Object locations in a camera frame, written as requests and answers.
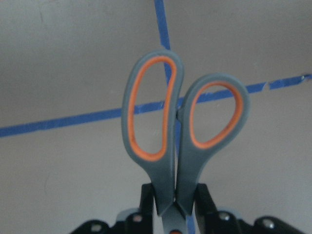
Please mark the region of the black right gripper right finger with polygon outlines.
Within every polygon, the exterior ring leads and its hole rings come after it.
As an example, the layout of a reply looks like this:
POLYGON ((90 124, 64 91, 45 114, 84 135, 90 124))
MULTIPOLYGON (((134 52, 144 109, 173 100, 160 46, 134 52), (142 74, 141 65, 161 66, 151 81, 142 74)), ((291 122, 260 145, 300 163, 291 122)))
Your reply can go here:
POLYGON ((217 208, 206 184, 199 183, 195 191, 195 216, 201 234, 218 234, 217 208))

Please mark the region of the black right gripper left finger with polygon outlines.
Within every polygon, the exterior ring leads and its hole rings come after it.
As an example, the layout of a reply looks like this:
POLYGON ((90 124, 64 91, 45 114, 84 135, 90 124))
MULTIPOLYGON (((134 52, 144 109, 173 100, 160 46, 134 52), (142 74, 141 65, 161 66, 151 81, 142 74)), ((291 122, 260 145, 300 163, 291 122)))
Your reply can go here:
POLYGON ((154 232, 154 188, 152 184, 143 184, 141 187, 139 211, 142 216, 140 233, 152 234, 154 232))

